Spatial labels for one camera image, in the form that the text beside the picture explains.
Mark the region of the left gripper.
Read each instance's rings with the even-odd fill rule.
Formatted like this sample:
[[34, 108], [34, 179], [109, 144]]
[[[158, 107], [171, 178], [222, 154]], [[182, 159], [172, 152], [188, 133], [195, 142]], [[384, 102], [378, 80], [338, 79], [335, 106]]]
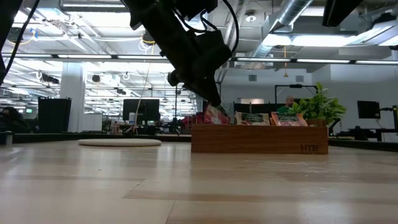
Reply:
[[220, 94], [214, 77], [198, 79], [193, 71], [193, 64], [198, 59], [195, 33], [184, 30], [168, 30], [161, 35], [161, 52], [173, 65], [167, 81], [172, 86], [183, 83], [183, 87], [205, 99], [212, 106], [221, 104]]

